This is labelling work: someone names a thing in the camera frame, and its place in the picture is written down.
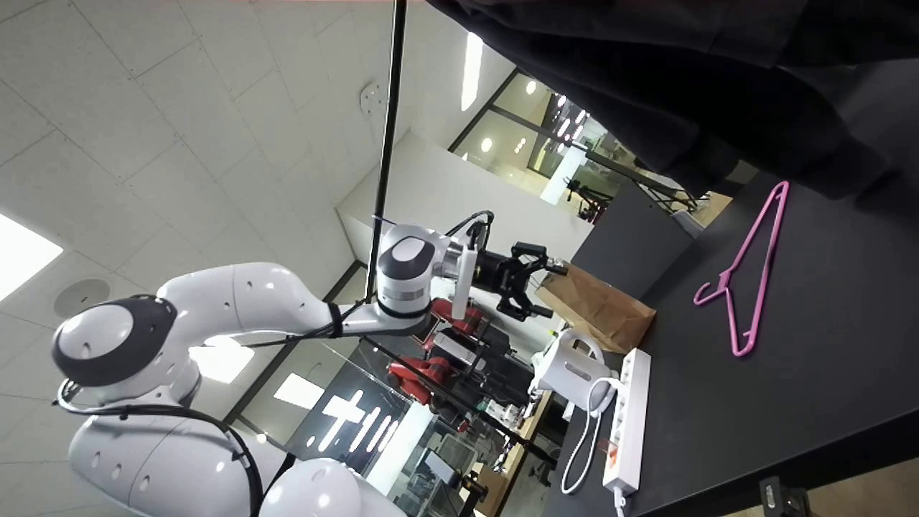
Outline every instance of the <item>black cloth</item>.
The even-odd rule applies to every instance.
[[[778,63],[846,65],[916,58],[916,0],[811,0]]]
[[[432,3],[689,193],[739,158],[834,198],[892,171],[824,93],[777,65],[797,55],[805,0]]]

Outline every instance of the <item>cardboard box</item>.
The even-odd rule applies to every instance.
[[[537,296],[574,329],[615,353],[639,348],[656,320],[652,306],[574,264],[567,274],[546,274]]]

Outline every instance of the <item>power strip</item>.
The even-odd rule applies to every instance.
[[[645,422],[650,407],[652,355],[630,349],[620,368],[620,391],[607,444],[603,484],[633,494],[642,483]]]

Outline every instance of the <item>white container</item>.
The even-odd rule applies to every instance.
[[[607,368],[596,340],[583,339],[593,353],[574,349],[577,339],[574,329],[561,333],[550,353],[536,363],[533,391],[554,391],[581,411],[602,417],[615,395],[619,376]]]

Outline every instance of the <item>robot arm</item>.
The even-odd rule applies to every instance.
[[[247,514],[263,503],[263,478],[279,471],[286,452],[188,407],[201,382],[191,343],[218,333],[409,333],[428,313],[435,274],[458,280],[455,315],[462,319],[487,240],[484,224],[472,227],[469,240],[391,224],[378,264],[378,296],[345,306],[316,297],[290,270],[256,260],[188,272],[156,296],[67,319],[53,348],[67,376],[59,404],[90,417],[72,440],[72,467],[144,514]],[[95,407],[76,407],[76,391],[90,392]],[[195,483],[195,500],[179,496],[191,491],[185,483]],[[267,494],[267,507],[286,507],[279,491]]]

